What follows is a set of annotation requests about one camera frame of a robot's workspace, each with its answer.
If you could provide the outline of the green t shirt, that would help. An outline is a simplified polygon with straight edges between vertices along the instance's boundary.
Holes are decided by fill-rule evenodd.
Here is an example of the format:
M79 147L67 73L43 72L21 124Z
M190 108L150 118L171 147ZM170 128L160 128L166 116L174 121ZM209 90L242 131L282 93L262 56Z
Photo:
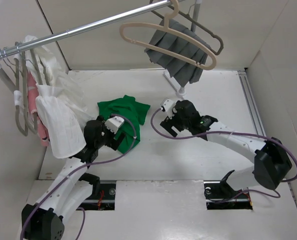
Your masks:
M130 120L136 130L136 140L133 147L141 141L141 126L145 124L147 113L151 107L149 104L137 102L135 97L124 95L122 98L98 102L97 106L99 115L102 115L105 120L112 114L118 114ZM117 150L124 154L132 145L134 130L127 121L120 129L124 129L126 136Z

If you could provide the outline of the beige plastic hanger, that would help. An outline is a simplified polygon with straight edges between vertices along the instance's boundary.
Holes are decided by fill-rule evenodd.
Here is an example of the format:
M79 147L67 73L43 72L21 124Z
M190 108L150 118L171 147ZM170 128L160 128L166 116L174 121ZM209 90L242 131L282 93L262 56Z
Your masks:
M165 13L160 24L123 23L119 28L120 36L128 43L145 48L150 60L163 68L176 59L202 70L214 69L217 65L216 54L195 33L174 20L180 13L179 2L172 0L171 4L172 12ZM149 42L144 42L127 37L125 30L130 28L152 29L155 33ZM164 56L168 62L161 60Z

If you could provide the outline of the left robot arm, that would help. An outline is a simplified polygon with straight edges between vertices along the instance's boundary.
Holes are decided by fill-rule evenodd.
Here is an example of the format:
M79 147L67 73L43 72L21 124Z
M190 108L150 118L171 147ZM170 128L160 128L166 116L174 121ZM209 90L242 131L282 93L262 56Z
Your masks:
M21 212L21 240L60 240L70 216L87 198L100 193L100 180L87 173L97 165L99 149L107 146L114 151L125 138L116 137L119 129L129 123L126 117L112 114L108 119L98 116L87 122L84 129L85 147L68 157L64 167L47 191L35 202L27 204Z

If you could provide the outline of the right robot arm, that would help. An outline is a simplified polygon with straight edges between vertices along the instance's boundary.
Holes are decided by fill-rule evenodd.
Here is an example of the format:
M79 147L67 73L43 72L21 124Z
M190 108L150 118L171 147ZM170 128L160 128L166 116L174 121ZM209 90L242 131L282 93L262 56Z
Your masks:
M222 178L219 190L225 197L254 186L276 190L292 168L289 156L277 138L236 132L215 117L200 115L189 100L165 99L161 110L166 118L160 126L170 134L169 138L178 140L178 133L187 130L191 138L219 144L252 163L251 167L242 170L230 170Z

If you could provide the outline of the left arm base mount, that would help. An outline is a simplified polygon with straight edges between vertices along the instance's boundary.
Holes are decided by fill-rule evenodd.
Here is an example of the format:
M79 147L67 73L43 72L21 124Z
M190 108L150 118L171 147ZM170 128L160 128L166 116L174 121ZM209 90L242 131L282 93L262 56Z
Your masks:
M85 211L114 211L116 199L116 181L104 181L100 183L97 194L92 194L78 207Z

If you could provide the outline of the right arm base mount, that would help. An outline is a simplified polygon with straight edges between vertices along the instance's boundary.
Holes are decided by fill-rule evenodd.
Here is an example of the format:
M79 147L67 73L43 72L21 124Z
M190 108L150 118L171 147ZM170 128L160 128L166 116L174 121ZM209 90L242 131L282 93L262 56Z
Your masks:
M206 180L203 182L207 210L253 210L249 193L233 190L227 183L234 172L229 171L221 180Z

